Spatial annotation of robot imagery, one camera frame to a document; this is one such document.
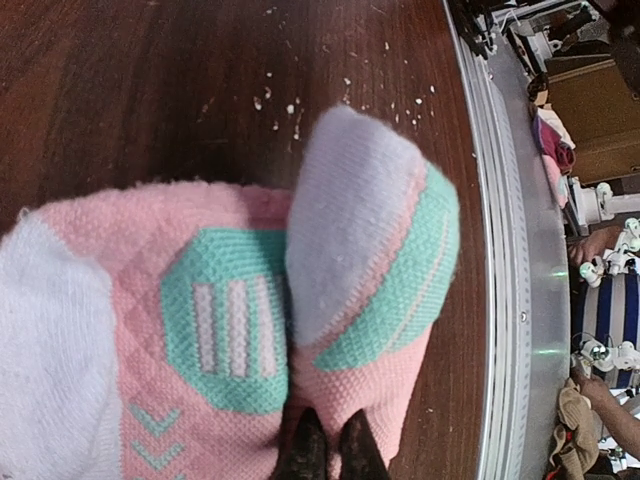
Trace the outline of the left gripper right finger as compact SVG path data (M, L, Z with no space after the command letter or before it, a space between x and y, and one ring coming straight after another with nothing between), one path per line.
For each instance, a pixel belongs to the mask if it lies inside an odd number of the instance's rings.
M344 425L339 440L339 453L341 479L390 479L364 410L357 411Z

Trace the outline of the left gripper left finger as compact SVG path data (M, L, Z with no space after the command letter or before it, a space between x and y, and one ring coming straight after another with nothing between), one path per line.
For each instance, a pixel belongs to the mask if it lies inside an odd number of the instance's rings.
M328 443L321 421L313 408L307 408L272 478L325 480L328 478L327 458Z

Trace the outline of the pink patterned sock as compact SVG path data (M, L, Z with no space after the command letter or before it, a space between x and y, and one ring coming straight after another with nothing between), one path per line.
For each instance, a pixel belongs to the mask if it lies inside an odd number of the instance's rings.
M204 181L24 211L1 240L5 479L273 479L364 410L389 468L455 275L454 185L326 111L292 191Z

